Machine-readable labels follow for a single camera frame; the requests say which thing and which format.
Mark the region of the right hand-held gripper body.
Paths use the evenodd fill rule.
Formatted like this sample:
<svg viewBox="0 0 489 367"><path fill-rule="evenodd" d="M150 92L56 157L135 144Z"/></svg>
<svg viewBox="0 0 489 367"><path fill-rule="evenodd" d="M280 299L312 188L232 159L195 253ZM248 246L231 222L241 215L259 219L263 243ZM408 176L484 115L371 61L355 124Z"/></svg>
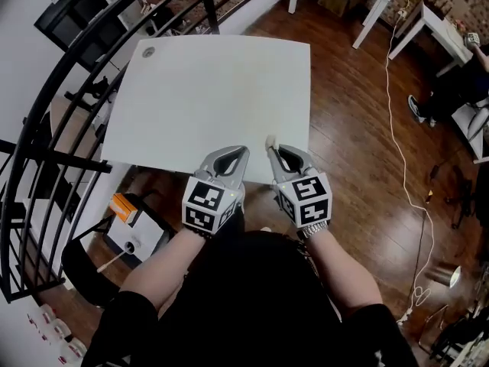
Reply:
<svg viewBox="0 0 489 367"><path fill-rule="evenodd" d="M324 172L312 169L304 177L274 182L278 206L298 229L331 219L331 187Z"/></svg>

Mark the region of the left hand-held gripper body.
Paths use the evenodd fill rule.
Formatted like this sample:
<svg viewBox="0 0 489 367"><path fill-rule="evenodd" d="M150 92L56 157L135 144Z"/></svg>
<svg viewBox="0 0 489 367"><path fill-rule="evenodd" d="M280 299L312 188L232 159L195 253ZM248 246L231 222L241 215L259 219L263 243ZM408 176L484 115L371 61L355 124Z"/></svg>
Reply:
<svg viewBox="0 0 489 367"><path fill-rule="evenodd" d="M183 225L202 236L221 236L245 230L243 183L231 190L207 172L189 177L182 201Z"/></svg>

